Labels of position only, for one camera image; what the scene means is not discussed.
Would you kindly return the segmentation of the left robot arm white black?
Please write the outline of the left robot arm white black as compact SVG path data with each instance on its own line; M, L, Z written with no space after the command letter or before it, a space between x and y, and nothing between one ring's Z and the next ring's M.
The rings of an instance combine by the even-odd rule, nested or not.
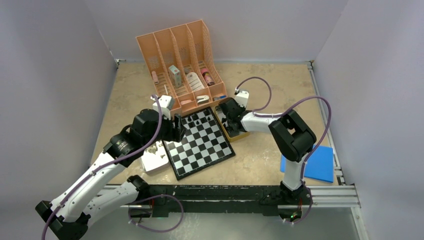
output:
M59 240L79 240L96 221L122 205L166 198L164 193L153 195L151 186L138 175L130 176L112 192L98 193L155 142L179 142L186 131L180 114L171 116L164 107L141 110L131 124L110 138L75 183L55 199L36 205L36 212L45 222L41 239L46 239L51 230Z

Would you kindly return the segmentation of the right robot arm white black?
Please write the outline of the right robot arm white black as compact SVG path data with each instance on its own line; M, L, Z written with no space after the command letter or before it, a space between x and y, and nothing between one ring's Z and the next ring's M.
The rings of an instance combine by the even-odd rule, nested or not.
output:
M306 190L304 170L309 155L315 149L317 137L295 110L282 116L256 116L232 97L219 102L223 121L229 131L260 132L272 135L281 155L285 158L284 177L280 183L282 200L294 203Z

